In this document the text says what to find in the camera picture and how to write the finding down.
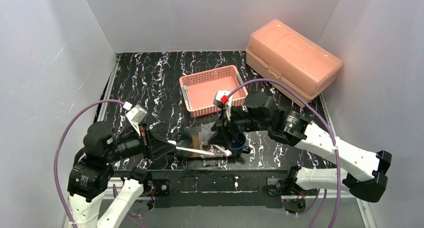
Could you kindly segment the clear packaged toothbrushes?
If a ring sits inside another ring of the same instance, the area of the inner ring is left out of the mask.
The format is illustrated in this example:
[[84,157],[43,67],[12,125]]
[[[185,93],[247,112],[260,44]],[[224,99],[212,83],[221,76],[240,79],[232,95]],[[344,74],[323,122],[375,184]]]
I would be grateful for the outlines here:
[[219,157],[226,157],[223,153],[221,153],[218,149],[214,148],[213,145],[208,146],[202,146],[200,141],[200,133],[198,134],[198,140],[199,140],[199,149],[204,151],[210,151],[213,152],[214,155],[202,155],[203,157],[207,158],[219,158]]

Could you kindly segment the black capped toothpaste tube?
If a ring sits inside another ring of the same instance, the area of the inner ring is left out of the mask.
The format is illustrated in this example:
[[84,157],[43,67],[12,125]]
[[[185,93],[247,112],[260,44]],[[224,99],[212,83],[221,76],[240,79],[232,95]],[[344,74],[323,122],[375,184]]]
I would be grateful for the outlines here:
[[199,138],[200,138],[200,143],[202,146],[208,146],[208,140],[215,133],[214,131],[211,130],[212,126],[213,126],[212,124],[200,125],[201,131],[199,133]]

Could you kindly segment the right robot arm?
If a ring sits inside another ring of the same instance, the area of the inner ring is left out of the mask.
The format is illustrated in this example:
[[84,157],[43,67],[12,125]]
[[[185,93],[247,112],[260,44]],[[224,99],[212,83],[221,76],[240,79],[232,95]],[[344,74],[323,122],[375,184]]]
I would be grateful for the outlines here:
[[235,154],[249,153],[245,134],[256,131],[266,131],[277,143],[340,165],[340,169],[293,166],[283,184],[274,186],[276,190],[340,189],[361,200],[378,202],[387,188],[391,153],[366,151],[338,137],[332,138],[310,119],[279,109],[274,99],[262,92],[248,94],[244,108],[223,105],[207,142]]

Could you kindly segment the silver toothbrush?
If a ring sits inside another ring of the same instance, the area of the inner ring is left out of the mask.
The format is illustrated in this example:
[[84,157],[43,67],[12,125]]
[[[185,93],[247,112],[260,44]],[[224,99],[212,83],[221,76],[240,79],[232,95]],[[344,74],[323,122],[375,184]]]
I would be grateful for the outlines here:
[[201,155],[209,155],[209,156],[214,155],[214,153],[210,152],[210,151],[179,147],[179,146],[177,146],[177,142],[173,141],[173,140],[168,140],[167,142],[169,144],[173,145],[176,148],[176,150],[188,151],[188,152],[191,152],[191,153],[197,153],[197,154],[201,154]]

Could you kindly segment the pink plastic basket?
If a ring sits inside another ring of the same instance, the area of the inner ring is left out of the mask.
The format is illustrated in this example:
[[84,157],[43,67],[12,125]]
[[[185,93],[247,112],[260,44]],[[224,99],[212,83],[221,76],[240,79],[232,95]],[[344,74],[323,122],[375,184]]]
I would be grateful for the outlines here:
[[179,79],[183,100],[192,118],[218,112],[220,108],[213,104],[216,92],[231,92],[242,83],[234,65],[182,76]]

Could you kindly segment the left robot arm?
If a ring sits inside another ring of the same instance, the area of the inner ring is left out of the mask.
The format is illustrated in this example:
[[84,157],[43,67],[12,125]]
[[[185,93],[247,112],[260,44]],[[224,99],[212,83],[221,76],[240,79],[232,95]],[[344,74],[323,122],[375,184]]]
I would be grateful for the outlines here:
[[161,183],[153,179],[150,171],[133,168],[121,177],[122,188],[103,216],[99,215],[101,202],[109,180],[113,177],[113,163],[143,154],[158,158],[176,150],[175,141],[166,141],[144,128],[137,133],[130,128],[122,139],[116,140],[112,124],[106,121],[93,123],[83,138],[83,148],[74,158],[69,175],[70,227],[119,227],[138,197],[150,197],[154,207],[155,195]]

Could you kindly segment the dark blue mug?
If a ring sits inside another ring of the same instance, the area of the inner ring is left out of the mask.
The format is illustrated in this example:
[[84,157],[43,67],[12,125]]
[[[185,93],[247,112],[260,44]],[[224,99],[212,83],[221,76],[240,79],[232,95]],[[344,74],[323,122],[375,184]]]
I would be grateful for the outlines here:
[[232,141],[229,150],[233,155],[250,154],[251,148],[247,145],[247,138],[244,133],[239,133],[236,141]]

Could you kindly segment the brown wooden oval tray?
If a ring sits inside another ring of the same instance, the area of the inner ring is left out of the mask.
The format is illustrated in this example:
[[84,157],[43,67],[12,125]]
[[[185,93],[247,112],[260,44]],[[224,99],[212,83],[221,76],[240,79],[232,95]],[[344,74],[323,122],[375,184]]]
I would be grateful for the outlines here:
[[[192,138],[193,138],[193,149],[199,149],[199,136],[193,136]],[[207,158],[207,157],[203,157],[203,155],[201,155],[201,154],[192,153],[192,155],[190,155],[189,158],[195,159],[195,158]]]

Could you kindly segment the grey green mug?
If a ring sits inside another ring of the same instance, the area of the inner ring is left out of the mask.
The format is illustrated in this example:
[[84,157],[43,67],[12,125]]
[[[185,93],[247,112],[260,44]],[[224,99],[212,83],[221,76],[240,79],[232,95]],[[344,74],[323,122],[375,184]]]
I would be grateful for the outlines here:
[[[189,149],[193,148],[193,138],[188,131],[179,131],[173,135],[172,139],[176,142],[177,147]],[[192,155],[192,152],[185,150],[177,150],[176,154],[179,157],[187,158]]]

